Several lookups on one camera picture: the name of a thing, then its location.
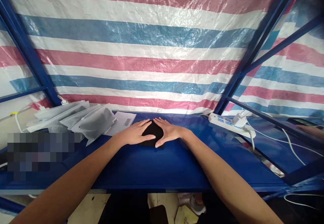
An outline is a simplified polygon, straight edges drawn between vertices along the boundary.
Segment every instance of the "plug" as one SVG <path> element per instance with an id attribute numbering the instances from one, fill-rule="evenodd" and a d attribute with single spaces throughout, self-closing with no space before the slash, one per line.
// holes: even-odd
<path id="1" fill-rule="evenodd" d="M 61 101 L 61 104 L 63 105 L 63 104 L 68 104 L 69 102 L 67 101 L 67 100 L 65 100 L 65 99 L 63 99 L 62 101 Z"/>
<path id="2" fill-rule="evenodd" d="M 247 123 L 247 119 L 244 114 L 238 113 L 233 119 L 233 125 L 242 128 Z"/>

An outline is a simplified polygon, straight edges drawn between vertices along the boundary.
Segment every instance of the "black cloth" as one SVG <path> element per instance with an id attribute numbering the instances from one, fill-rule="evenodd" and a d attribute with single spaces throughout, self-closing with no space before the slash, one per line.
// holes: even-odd
<path id="1" fill-rule="evenodd" d="M 238 223 L 216 193 L 203 193 L 202 199 L 206 213 L 201 214 L 197 224 Z M 98 224 L 150 223 L 148 206 L 147 194 L 112 194 Z"/>

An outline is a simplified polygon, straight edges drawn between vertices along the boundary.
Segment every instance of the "blue metal frame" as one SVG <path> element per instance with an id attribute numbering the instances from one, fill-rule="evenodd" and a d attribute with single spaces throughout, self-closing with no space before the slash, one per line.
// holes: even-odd
<path id="1" fill-rule="evenodd" d="M 299 30 L 294 32 L 284 41 L 279 43 L 277 46 L 272 48 L 270 51 L 268 51 L 266 54 L 264 54 L 262 57 L 260 57 L 258 60 L 255 61 L 256 56 L 258 55 L 261 47 L 263 46 L 270 32 L 272 31 L 272 29 L 274 28 L 274 26 L 276 25 L 276 23 L 278 22 L 278 20 L 280 19 L 280 17 L 282 16 L 283 12 L 286 10 L 290 2 L 291 0 L 273 0 L 267 15 L 262 20 L 258 31 L 255 33 L 253 39 L 251 40 L 251 43 L 249 44 L 241 63 L 237 67 L 229 84 L 225 88 L 224 93 L 222 94 L 222 97 L 214 113 L 221 115 L 225 110 L 227 104 L 229 102 L 233 102 L 234 104 L 241 106 L 242 108 L 260 116 L 261 118 L 269 121 L 270 123 L 273 123 L 274 125 L 288 131 L 289 133 L 295 135 L 296 137 L 300 138 L 301 140 L 308 143 L 309 145 L 315 148 L 323 148 L 323 144 L 321 144 L 317 138 L 314 138 L 290 126 L 289 124 L 285 124 L 282 121 L 277 120 L 276 118 L 273 118 L 257 109 L 254 109 L 232 98 L 235 91 L 237 90 L 243 78 L 248 72 L 250 72 L 257 66 L 262 64 L 264 61 L 269 59 L 271 56 L 275 55 L 280 50 L 284 49 L 289 44 L 293 43 L 295 40 L 297 40 L 304 34 L 308 33 L 310 30 L 312 30 L 313 28 L 315 28 L 316 26 L 324 22 L 324 13 L 323 13 L 315 17 L 314 19 L 312 19 L 306 25 L 301 27 Z M 288 190 L 292 190 L 295 184 L 305 181 L 307 179 L 311 179 L 313 176 L 321 174 L 323 172 L 323 166 L 324 166 L 324 158 L 320 158 L 289 174 L 285 173 L 283 169 L 281 169 L 281 171 L 285 173 L 285 177 L 282 179 L 284 180 L 285 183 L 287 183 L 290 186 Z"/>
<path id="2" fill-rule="evenodd" d="M 0 209 L 6 210 L 9 213 L 19 214 L 24 208 L 25 206 L 21 204 L 0 197 Z"/>
<path id="3" fill-rule="evenodd" d="M 28 35 L 21 23 L 19 17 L 16 15 L 9 0 L 0 0 L 0 19 L 4 23 L 7 32 L 18 48 L 21 56 L 32 72 L 38 86 L 38 91 L 43 91 L 52 106 L 61 105 L 60 99 L 54 88 L 54 84 L 47 75 L 35 49 L 33 48 Z M 36 89 L 25 91 L 23 93 L 15 93 L 7 97 L 2 97 L 0 102 L 22 97 L 28 94 L 35 93 Z"/>
<path id="4" fill-rule="evenodd" d="M 228 104 L 227 97 L 232 97 L 236 89 L 241 84 L 243 77 L 240 77 L 240 73 L 250 66 L 257 55 L 259 54 L 264 42 L 267 40 L 269 34 L 279 21 L 280 17 L 288 7 L 292 0 L 273 0 L 269 7 L 267 14 L 261 21 L 258 30 L 255 32 L 240 64 L 235 70 L 234 75 L 230 79 L 226 86 L 221 99 L 219 100 L 214 113 L 221 115 Z"/>

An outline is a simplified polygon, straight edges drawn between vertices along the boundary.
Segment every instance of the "paper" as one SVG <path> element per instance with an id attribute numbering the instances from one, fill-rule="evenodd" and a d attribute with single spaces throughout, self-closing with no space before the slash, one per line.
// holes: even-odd
<path id="1" fill-rule="evenodd" d="M 111 126 L 109 130 L 107 130 L 104 135 L 113 136 L 118 132 L 126 129 L 127 127 L 131 126 L 136 114 L 132 113 L 124 113 L 124 112 L 117 112 L 115 113 L 115 117 L 117 121 Z"/>

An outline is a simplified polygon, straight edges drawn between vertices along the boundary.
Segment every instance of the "metal pole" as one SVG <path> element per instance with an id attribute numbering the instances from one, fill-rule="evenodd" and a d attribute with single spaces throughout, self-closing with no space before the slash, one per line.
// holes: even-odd
<path id="1" fill-rule="evenodd" d="M 273 123 L 276 126 L 279 126 L 280 128 L 283 128 L 284 130 L 288 131 L 289 133 L 294 134 L 296 137 L 300 138 L 301 140 L 303 140 L 305 143 L 315 147 L 315 148 L 323 148 L 323 143 L 321 143 L 317 138 L 302 132 L 300 130 L 297 130 L 294 127 L 291 127 L 288 124 L 284 124 L 282 121 L 277 120 L 276 118 L 273 118 L 265 113 L 262 113 L 261 111 L 254 109 L 244 103 L 241 103 L 240 101 L 237 101 L 231 97 L 227 98 L 229 101 L 235 103 L 236 105 L 256 114 L 257 116 L 260 116 L 261 118 L 269 121 L 270 123 Z"/>
<path id="2" fill-rule="evenodd" d="M 271 56 L 278 53 L 280 50 L 283 50 L 288 45 L 292 44 L 294 41 L 299 39 L 301 36 L 308 33 L 313 28 L 317 27 L 318 25 L 322 24 L 324 22 L 324 13 L 318 15 L 314 19 L 312 19 L 310 22 L 306 23 L 304 26 L 302 26 L 300 29 L 298 29 L 296 32 L 294 32 L 292 35 L 287 37 L 284 41 L 279 43 L 277 46 L 269 50 L 267 53 L 265 53 L 262 57 L 257 59 L 255 62 L 253 62 L 251 65 L 249 65 L 246 69 L 244 69 L 243 72 L 241 72 L 240 76 L 243 77 L 247 73 L 249 73 L 254 68 L 258 67 L 260 64 L 265 62 L 267 59 L 269 59 Z"/>
<path id="3" fill-rule="evenodd" d="M 61 105 L 54 84 L 47 75 L 43 64 L 34 50 L 24 27 L 9 0 L 0 0 L 0 19 L 4 23 L 7 32 L 31 70 L 39 87 L 45 87 L 45 96 L 53 106 Z"/>
<path id="4" fill-rule="evenodd" d="M 239 66 L 235 70 L 234 75 L 227 84 L 221 99 L 219 100 L 214 113 L 222 114 L 224 109 L 228 104 L 227 97 L 232 97 L 242 82 L 242 77 L 240 77 L 241 72 L 246 66 L 253 63 L 257 57 L 260 49 L 262 48 L 264 42 L 267 40 L 270 32 L 273 30 L 278 20 L 280 19 L 283 12 L 286 10 L 287 6 L 290 4 L 291 0 L 273 0 L 270 8 L 265 15 L 264 19 L 261 21 L 258 30 L 255 32 Z"/>
<path id="5" fill-rule="evenodd" d="M 14 93 L 14 94 L 11 94 L 11 95 L 8 95 L 8 96 L 3 96 L 3 97 L 0 97 L 0 103 L 5 102 L 5 101 L 9 101 L 11 99 L 15 99 L 15 98 L 18 98 L 18 97 L 33 94 L 35 92 L 44 91 L 45 89 L 46 89 L 46 87 L 37 87 L 37 88 L 31 89 L 31 90 L 28 90 L 28 91 L 18 92 L 18 93 Z"/>

